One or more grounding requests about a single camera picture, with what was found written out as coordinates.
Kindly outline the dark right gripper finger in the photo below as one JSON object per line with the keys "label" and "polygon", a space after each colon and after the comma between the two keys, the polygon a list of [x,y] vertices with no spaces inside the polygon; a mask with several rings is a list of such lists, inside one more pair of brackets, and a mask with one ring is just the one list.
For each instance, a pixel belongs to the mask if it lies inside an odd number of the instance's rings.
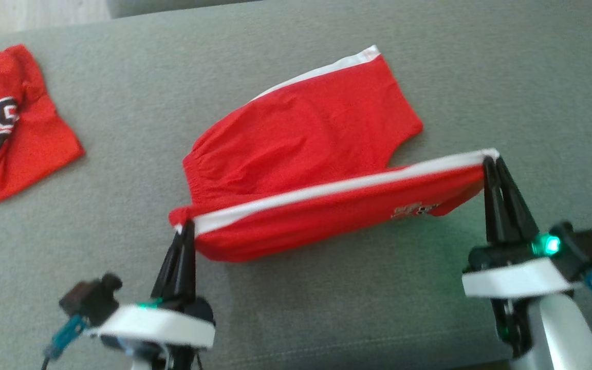
{"label": "dark right gripper finger", "polygon": [[503,158],[496,161],[496,173],[501,192],[499,241],[508,243],[532,241],[540,230]]}
{"label": "dark right gripper finger", "polygon": [[493,157],[484,158],[483,171],[486,240],[490,244],[501,244],[507,240],[508,219],[501,192],[501,180]]}

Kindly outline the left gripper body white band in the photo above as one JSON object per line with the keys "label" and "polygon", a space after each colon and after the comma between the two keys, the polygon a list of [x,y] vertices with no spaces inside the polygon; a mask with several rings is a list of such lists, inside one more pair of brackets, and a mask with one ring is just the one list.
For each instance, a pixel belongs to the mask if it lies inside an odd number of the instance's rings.
{"label": "left gripper body white band", "polygon": [[129,370],[191,370],[212,349],[216,323],[203,297],[187,305],[125,304],[105,323],[86,331],[131,359]]}

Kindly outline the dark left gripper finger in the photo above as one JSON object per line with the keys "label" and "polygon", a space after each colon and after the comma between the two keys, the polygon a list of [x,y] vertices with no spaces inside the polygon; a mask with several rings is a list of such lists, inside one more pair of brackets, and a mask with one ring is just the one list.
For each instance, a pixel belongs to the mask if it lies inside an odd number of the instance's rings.
{"label": "dark left gripper finger", "polygon": [[151,297],[163,300],[189,298],[188,224],[176,232],[158,272]]}
{"label": "dark left gripper finger", "polygon": [[183,293],[186,300],[196,298],[196,250],[193,221],[188,221],[183,228]]}

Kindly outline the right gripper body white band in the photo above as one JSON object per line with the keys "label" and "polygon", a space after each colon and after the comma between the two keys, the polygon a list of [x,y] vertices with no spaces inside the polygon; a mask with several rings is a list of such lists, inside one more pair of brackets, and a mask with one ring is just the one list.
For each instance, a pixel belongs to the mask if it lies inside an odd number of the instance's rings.
{"label": "right gripper body white band", "polygon": [[467,297],[490,300],[496,334],[515,359],[579,359],[581,311],[574,284],[551,257],[561,241],[550,233],[512,246],[474,248],[462,275]]}

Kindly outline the red basketball jersey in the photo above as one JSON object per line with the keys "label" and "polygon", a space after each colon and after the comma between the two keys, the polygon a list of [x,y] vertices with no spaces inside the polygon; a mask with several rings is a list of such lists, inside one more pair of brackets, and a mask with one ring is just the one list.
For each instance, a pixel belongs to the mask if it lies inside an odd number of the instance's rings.
{"label": "red basketball jersey", "polygon": [[85,154],[24,45],[0,51],[0,201]]}

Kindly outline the large grey ottoman cushion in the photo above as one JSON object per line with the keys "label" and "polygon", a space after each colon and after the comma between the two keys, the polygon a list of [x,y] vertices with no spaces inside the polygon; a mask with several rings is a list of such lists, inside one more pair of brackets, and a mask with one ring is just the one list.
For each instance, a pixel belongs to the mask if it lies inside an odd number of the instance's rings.
{"label": "large grey ottoman cushion", "polygon": [[[265,0],[0,36],[24,44],[86,155],[0,203],[0,370],[39,370],[58,300],[115,272],[150,295],[189,202],[181,162],[262,91],[377,45],[424,131],[407,165],[494,147],[541,230],[592,227],[592,0]],[[205,370],[436,370],[503,360],[460,275],[483,199],[249,263],[200,258]]]}

